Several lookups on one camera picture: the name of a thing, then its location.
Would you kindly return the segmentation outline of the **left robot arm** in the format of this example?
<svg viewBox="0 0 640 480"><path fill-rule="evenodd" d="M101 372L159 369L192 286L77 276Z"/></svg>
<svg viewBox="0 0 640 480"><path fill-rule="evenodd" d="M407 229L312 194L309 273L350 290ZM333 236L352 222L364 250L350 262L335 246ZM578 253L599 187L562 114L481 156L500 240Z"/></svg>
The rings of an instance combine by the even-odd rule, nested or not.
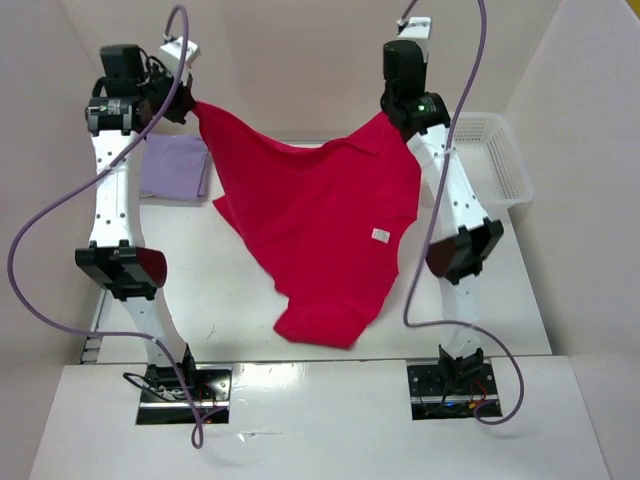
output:
<svg viewBox="0 0 640 480"><path fill-rule="evenodd" d="M135 44L104 46L104 74L85 110L96 162L96 202L89 242L76 250L75 262L121 304L145 341L145 374L125 379L164 402L192 397L200 377L164 297L166 258L145 244L141 166L131 154L158 120L184 123L192 104L190 64L198 54L198 46L183 36L166 37L155 56Z"/></svg>

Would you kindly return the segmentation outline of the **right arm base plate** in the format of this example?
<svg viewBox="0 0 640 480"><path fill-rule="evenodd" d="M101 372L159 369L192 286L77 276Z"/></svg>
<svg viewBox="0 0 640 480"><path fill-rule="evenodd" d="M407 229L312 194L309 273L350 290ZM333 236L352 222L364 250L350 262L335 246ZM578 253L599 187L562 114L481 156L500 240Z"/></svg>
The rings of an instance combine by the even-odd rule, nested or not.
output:
<svg viewBox="0 0 640 480"><path fill-rule="evenodd" d="M473 418L476 407L480 418L503 416L490 362L452 387L445 387L435 360L409 362L406 371L414 421Z"/></svg>

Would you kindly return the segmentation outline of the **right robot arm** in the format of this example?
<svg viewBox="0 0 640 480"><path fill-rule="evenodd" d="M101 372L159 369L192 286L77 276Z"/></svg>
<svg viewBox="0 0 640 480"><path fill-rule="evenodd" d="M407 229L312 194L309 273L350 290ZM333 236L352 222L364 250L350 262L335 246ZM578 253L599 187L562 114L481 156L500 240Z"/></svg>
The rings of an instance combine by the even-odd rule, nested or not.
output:
<svg viewBox="0 0 640 480"><path fill-rule="evenodd" d="M439 281L441 325L452 326L439 345L438 380L444 396L462 392L482 369L477 331L483 263L504 233L481 205L453 142L460 113L426 89L426 56L412 40L383 47L381 109L418 162L434 198L419 268Z"/></svg>

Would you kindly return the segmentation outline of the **lavender t shirt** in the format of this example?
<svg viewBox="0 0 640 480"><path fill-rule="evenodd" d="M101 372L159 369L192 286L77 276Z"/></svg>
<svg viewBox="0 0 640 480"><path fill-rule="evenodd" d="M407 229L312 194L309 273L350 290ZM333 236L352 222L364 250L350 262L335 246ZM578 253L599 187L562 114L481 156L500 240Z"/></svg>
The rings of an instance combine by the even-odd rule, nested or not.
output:
<svg viewBox="0 0 640 480"><path fill-rule="evenodd" d="M199 136L146 137L140 172L140 195L195 202L207 193L209 150Z"/></svg>

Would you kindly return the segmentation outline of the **pink t shirt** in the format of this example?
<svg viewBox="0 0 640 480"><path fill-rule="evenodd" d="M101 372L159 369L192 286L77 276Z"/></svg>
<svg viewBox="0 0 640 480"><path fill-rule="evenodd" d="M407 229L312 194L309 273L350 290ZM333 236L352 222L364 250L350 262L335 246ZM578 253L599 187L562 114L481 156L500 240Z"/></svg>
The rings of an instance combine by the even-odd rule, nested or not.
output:
<svg viewBox="0 0 640 480"><path fill-rule="evenodd" d="M345 137L297 147L220 107L194 112L223 189L214 207L288 300L275 332L352 348L382 310L418 214L420 167L399 131L380 113Z"/></svg>

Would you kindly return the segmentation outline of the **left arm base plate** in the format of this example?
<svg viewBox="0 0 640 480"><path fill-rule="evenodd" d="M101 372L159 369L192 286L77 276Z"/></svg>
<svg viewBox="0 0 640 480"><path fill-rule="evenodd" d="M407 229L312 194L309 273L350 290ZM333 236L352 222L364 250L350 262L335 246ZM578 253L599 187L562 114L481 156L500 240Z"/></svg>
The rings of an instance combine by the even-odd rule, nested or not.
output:
<svg viewBox="0 0 640 480"><path fill-rule="evenodd" d="M171 368L148 367L144 374L125 372L123 378L140 392L136 424L194 425L195 417ZM232 366L197 364L185 375L196 410L205 424L226 424L229 420Z"/></svg>

